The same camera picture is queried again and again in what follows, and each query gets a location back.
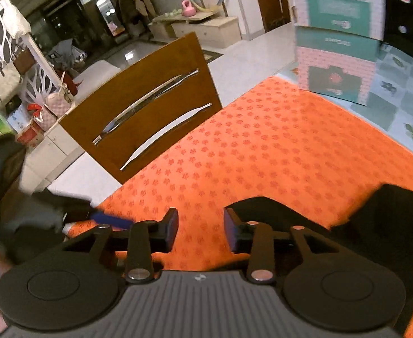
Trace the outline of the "pink teal box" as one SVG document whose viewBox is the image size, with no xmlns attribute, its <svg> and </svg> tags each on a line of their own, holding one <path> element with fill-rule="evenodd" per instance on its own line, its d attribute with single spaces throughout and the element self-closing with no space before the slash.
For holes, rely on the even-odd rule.
<svg viewBox="0 0 413 338">
<path fill-rule="evenodd" d="M 298 84 L 303 90 L 366 105 L 380 42 L 355 34 L 295 27 Z"/>
<path fill-rule="evenodd" d="M 383 39 L 385 0 L 293 0 L 293 3 L 298 26 Z"/>
</svg>

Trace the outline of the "wooden chair with slats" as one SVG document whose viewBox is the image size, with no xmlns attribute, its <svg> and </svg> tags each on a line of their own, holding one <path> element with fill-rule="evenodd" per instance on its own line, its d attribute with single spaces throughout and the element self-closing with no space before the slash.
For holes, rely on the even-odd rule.
<svg viewBox="0 0 413 338">
<path fill-rule="evenodd" d="M 113 76 L 60 123 L 125 184 L 221 109 L 198 38 L 189 33 Z"/>
</svg>

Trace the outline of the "orange patterned tablecloth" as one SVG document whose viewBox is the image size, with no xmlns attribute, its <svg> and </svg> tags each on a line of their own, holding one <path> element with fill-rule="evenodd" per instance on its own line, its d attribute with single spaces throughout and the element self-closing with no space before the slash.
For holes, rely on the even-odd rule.
<svg viewBox="0 0 413 338">
<path fill-rule="evenodd" d="M 159 281 L 133 287 L 88 337 L 317 337 L 272 288 L 240 274 L 206 274 L 234 262 L 223 210 L 273 198 L 331 227 L 380 185 L 413 191 L 413 154 L 375 127 L 310 92 L 270 77 L 190 132 L 104 200 L 137 221 L 176 208 L 180 226 Z"/>
</svg>

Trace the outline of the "white lattice divider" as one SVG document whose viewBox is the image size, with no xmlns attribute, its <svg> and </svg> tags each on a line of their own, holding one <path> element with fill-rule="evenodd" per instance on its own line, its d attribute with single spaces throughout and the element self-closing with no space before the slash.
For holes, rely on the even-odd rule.
<svg viewBox="0 0 413 338">
<path fill-rule="evenodd" d="M 20 134 L 74 107 L 73 96 L 31 36 L 31 26 L 10 0 L 0 0 L 0 135 Z"/>
</svg>

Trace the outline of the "upper pink teal box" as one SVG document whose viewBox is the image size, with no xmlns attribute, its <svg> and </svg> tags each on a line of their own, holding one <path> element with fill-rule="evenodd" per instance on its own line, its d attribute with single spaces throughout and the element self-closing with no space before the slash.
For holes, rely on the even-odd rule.
<svg viewBox="0 0 413 338">
<path fill-rule="evenodd" d="M 383 39 L 385 0 L 293 0 L 293 3 L 298 26 Z"/>
</svg>

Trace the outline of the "lower pink teal box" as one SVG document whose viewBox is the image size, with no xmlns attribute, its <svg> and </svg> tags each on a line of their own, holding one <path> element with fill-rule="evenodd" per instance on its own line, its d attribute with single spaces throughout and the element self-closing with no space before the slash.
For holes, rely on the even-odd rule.
<svg viewBox="0 0 413 338">
<path fill-rule="evenodd" d="M 355 34 L 295 27 L 298 84 L 303 90 L 366 105 L 380 42 Z"/>
</svg>

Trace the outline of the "black garment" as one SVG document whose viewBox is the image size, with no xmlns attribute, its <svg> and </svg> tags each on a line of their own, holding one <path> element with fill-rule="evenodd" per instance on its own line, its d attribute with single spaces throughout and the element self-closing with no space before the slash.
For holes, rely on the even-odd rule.
<svg viewBox="0 0 413 338">
<path fill-rule="evenodd" d="M 229 209 L 243 222 L 264 222 L 280 232 L 296 225 L 308 227 L 394 272 L 407 292 L 406 305 L 394 328 L 398 333 L 407 331 L 413 316 L 412 191 L 381 185 L 346 222 L 330 229 L 266 197 L 237 201 Z"/>
</svg>

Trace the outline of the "beige low cabinet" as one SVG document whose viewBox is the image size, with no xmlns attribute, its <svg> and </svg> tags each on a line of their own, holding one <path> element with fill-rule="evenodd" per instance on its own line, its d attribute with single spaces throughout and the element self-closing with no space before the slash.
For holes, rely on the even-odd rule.
<svg viewBox="0 0 413 338">
<path fill-rule="evenodd" d="M 197 12 L 192 17 L 166 13 L 155 17 L 148 26 L 157 40 L 171 40 L 193 32 L 200 44 L 219 49 L 242 39 L 236 17 L 220 16 L 214 12 Z"/>
</svg>

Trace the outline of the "pink kettlebell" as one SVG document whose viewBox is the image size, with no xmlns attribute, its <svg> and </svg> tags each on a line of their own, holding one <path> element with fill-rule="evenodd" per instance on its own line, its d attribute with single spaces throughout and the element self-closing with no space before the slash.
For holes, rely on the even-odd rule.
<svg viewBox="0 0 413 338">
<path fill-rule="evenodd" d="M 194 8 L 190 0 L 183 0 L 181 2 L 181 6 L 182 6 L 182 15 L 184 17 L 193 17 L 197 13 L 197 10 Z"/>
</svg>

